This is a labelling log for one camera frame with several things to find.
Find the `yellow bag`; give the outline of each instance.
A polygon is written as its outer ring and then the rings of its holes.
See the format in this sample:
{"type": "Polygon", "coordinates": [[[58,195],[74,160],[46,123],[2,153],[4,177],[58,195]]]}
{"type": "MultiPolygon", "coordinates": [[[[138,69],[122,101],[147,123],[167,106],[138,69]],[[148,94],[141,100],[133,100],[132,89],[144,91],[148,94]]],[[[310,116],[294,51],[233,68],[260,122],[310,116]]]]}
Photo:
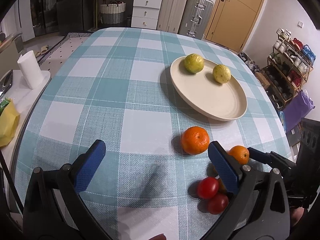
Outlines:
{"type": "Polygon", "coordinates": [[[20,114],[11,101],[0,115],[0,147],[8,145],[14,138],[20,114]]]}

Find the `beige slipper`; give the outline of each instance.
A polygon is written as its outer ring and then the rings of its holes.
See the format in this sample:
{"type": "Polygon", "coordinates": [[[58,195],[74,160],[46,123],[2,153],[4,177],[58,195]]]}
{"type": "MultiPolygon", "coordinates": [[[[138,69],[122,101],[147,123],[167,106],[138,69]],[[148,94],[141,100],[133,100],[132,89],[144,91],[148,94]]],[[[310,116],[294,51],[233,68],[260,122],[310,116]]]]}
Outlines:
{"type": "Polygon", "coordinates": [[[33,51],[33,53],[35,54],[36,57],[40,56],[40,52],[39,51],[33,51]]]}
{"type": "Polygon", "coordinates": [[[41,48],[41,55],[46,54],[48,51],[49,45],[45,45],[41,48]]]}

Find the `white paper roll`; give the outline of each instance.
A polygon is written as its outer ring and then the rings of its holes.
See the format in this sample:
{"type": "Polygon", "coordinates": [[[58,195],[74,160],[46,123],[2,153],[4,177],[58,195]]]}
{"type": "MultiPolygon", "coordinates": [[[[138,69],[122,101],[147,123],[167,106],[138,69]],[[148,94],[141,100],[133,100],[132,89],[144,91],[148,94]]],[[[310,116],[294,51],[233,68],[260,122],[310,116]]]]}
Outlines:
{"type": "Polygon", "coordinates": [[[18,59],[19,68],[31,89],[35,89],[43,81],[43,75],[36,60],[33,50],[20,56],[18,59]]]}

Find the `metal screw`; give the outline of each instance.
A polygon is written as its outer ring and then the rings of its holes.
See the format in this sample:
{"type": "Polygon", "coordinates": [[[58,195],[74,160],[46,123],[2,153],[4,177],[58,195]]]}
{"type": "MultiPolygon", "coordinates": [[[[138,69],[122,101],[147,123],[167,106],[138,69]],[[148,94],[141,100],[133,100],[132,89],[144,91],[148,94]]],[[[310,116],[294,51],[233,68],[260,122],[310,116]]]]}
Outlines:
{"type": "Polygon", "coordinates": [[[245,165],[242,166],[242,169],[243,169],[244,171],[250,171],[250,170],[251,170],[251,167],[250,167],[249,165],[245,164],[245,165]]]}
{"type": "Polygon", "coordinates": [[[62,169],[63,169],[64,171],[70,170],[70,169],[71,169],[71,164],[69,164],[69,163],[64,164],[64,165],[62,166],[62,169]]]}
{"type": "Polygon", "coordinates": [[[39,173],[40,171],[41,171],[40,167],[35,167],[35,168],[33,169],[33,172],[34,172],[34,173],[39,173]]]}
{"type": "Polygon", "coordinates": [[[278,168],[273,168],[272,171],[273,171],[273,173],[275,173],[275,174],[280,174],[280,171],[279,171],[278,168]]]}

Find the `purple bag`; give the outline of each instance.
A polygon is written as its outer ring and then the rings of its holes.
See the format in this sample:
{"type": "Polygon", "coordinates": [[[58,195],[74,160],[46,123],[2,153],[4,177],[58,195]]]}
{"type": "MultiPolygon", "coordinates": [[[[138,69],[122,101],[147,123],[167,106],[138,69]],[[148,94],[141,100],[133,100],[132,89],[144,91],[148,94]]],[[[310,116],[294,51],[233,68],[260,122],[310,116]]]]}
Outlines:
{"type": "Polygon", "coordinates": [[[314,108],[313,101],[308,94],[300,90],[283,110],[286,132],[291,131],[314,108]]]}

